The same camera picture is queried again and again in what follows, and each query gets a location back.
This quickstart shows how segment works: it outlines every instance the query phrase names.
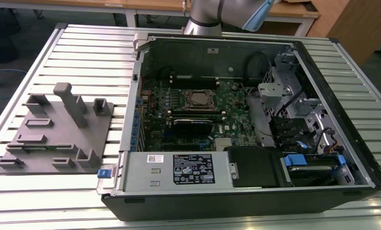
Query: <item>power supply label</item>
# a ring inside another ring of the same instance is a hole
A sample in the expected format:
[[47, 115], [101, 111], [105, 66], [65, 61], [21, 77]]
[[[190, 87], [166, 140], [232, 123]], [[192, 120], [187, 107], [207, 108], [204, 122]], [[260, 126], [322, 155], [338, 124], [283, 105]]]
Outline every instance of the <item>power supply label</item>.
[[215, 184], [212, 154], [174, 155], [174, 183]]

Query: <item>green circuit board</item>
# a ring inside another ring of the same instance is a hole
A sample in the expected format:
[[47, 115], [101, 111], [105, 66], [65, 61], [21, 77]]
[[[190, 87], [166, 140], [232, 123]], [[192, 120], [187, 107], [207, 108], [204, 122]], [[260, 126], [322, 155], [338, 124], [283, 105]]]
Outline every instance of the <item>green circuit board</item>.
[[[247, 105], [247, 92], [238, 88], [232, 80], [220, 81], [218, 89], [196, 92], [212, 94], [214, 111], [218, 114], [206, 114], [195, 111], [190, 114], [171, 114], [174, 111], [187, 110], [187, 92], [192, 89], [172, 89], [170, 83], [146, 80], [143, 84], [145, 133], [146, 151], [215, 151], [215, 139], [231, 138], [238, 146], [258, 144], [251, 115]], [[198, 119], [214, 121], [214, 128], [208, 137], [171, 137], [167, 131], [176, 119]]]

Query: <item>metal slats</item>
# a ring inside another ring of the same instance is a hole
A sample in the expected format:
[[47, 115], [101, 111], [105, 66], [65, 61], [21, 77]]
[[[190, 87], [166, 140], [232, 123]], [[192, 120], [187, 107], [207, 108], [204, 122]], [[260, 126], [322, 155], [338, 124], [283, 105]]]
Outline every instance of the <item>metal slats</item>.
[[[34, 77], [34, 85], [27, 91], [27, 93], [51, 94], [54, 84], [58, 81], [66, 81], [75, 85], [74, 92], [83, 93], [85, 101], [93, 102], [97, 97], [102, 96], [107, 98], [109, 102], [118, 105], [113, 114], [103, 167], [118, 162], [127, 87], [135, 61], [131, 56], [133, 39], [135, 33], [141, 31], [180, 33], [179, 30], [69, 25], [50, 59]], [[292, 39], [288, 36], [262, 34], [224, 33], [224, 36]], [[365, 86], [365, 81], [346, 64], [347, 60], [330, 39], [304, 37], [299, 40], [308, 48], [381, 164], [380, 100]], [[49, 99], [61, 100], [55, 95], [49, 95]], [[10, 130], [3, 130], [0, 156], [6, 152], [6, 143], [15, 137], [17, 128], [23, 122], [27, 112], [27, 107], [22, 106], [17, 111], [15, 119], [10, 121]], [[103, 185], [106, 188], [111, 188], [113, 183], [114, 180], [109, 179]], [[381, 229], [381, 197], [368, 201], [351, 202], [323, 214], [267, 216], [259, 219], [228, 218], [202, 219], [191, 222], [142, 221], [126, 223], [121, 222], [105, 207], [97, 194], [97, 184], [97, 175], [0, 176], [0, 223], [9, 224], [0, 224], [0, 229], [13, 227], [26, 229], [180, 228], [182, 225], [190, 224], [198, 224], [200, 228], [220, 229], [230, 227], [246, 229], [248, 224], [252, 229], [258, 229], [268, 223], [280, 229], [335, 229], [343, 228], [343, 223], [351, 229]]]

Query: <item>motherboard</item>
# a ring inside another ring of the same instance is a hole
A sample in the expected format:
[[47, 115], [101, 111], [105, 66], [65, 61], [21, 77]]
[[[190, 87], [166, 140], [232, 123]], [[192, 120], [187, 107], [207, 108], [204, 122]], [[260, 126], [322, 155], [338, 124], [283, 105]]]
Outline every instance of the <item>motherboard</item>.
[[184, 88], [157, 79], [143, 81], [146, 151], [258, 145], [243, 85], [216, 80], [210, 90]]

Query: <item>wooden table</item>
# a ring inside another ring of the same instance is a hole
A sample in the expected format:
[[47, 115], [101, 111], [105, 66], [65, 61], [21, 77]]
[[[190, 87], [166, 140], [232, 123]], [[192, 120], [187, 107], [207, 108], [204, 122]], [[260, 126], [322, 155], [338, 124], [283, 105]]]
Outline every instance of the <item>wooden table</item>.
[[[130, 27], [137, 27], [135, 16], [138, 14], [184, 16], [182, 0], [127, 0], [125, 5], [127, 22]], [[296, 36], [307, 36], [319, 12], [308, 11], [302, 3], [280, 2], [274, 5], [267, 17], [268, 22], [300, 23]]]
[[[0, 7], [34, 10], [61, 10], [125, 13], [129, 27], [138, 27], [138, 15], [184, 16], [182, 0], [0, 0]], [[306, 36], [319, 12], [308, 11], [303, 4], [282, 2], [274, 5], [268, 22], [299, 23], [296, 36]]]

